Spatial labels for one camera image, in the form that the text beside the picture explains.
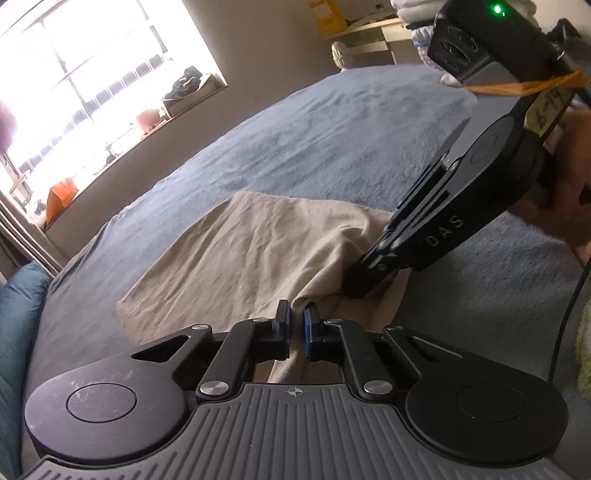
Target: blue bedsheet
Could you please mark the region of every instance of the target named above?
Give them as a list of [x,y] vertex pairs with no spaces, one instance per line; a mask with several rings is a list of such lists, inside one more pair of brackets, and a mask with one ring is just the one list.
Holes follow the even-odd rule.
[[[27,392],[127,348],[115,303],[188,226],[237,190],[392,210],[474,104],[470,93],[440,85],[439,77],[425,66],[329,77],[242,123],[157,183],[107,223],[52,284]],[[563,244],[503,215],[413,274],[397,321],[543,375],[580,273]],[[583,297],[589,295],[587,289]],[[591,406],[575,385],[576,323],[558,366],[571,422],[556,459],[591,478]]]

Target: beige cloth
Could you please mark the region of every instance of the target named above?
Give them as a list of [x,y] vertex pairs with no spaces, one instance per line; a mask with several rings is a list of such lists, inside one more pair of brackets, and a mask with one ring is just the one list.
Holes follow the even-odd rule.
[[379,238],[391,214],[332,200],[239,192],[189,227],[118,302],[129,340],[142,345],[195,323],[224,332],[241,320],[273,318],[287,299],[295,312],[291,355],[269,382],[327,381],[328,365],[304,367],[302,312],[316,301],[322,318],[356,320],[381,331],[394,318],[408,272],[381,298],[338,293],[345,269]]

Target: ribbed gray grip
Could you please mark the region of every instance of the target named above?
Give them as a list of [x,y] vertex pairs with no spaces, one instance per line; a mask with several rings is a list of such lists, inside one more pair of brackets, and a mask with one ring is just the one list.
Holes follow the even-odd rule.
[[248,384],[233,400],[201,405],[158,453],[129,465],[78,469],[43,460],[35,480],[569,480],[549,460],[508,469],[433,453],[396,411],[345,385]]

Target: das logo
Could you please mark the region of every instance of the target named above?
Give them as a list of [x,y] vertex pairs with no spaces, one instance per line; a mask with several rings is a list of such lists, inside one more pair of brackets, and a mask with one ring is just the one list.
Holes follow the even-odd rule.
[[454,215],[448,220],[448,223],[449,224],[447,226],[440,226],[437,228],[437,231],[439,232],[438,236],[430,235],[425,239],[430,247],[438,246],[442,240],[445,240],[448,236],[453,235],[454,230],[462,228],[464,225],[464,220],[459,218],[457,215]]

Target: black cable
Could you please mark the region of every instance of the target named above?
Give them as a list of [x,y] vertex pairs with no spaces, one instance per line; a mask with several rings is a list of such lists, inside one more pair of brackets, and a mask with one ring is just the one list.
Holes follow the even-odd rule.
[[558,329],[558,335],[556,337],[556,343],[554,344],[554,351],[552,352],[552,360],[550,361],[550,370],[548,371],[548,383],[554,382],[554,373],[556,371],[556,363],[558,363],[558,354],[560,353],[560,347],[562,345],[562,340],[564,337],[564,331],[566,330],[566,324],[569,322],[570,314],[573,313],[574,304],[577,303],[577,299],[583,290],[583,285],[587,281],[587,277],[589,276],[589,272],[591,271],[591,258],[585,265],[583,270],[583,274],[579,279],[579,283],[577,287],[574,289],[573,296],[570,298],[569,306],[566,307],[566,312],[564,312],[564,318],[560,323],[560,328]]

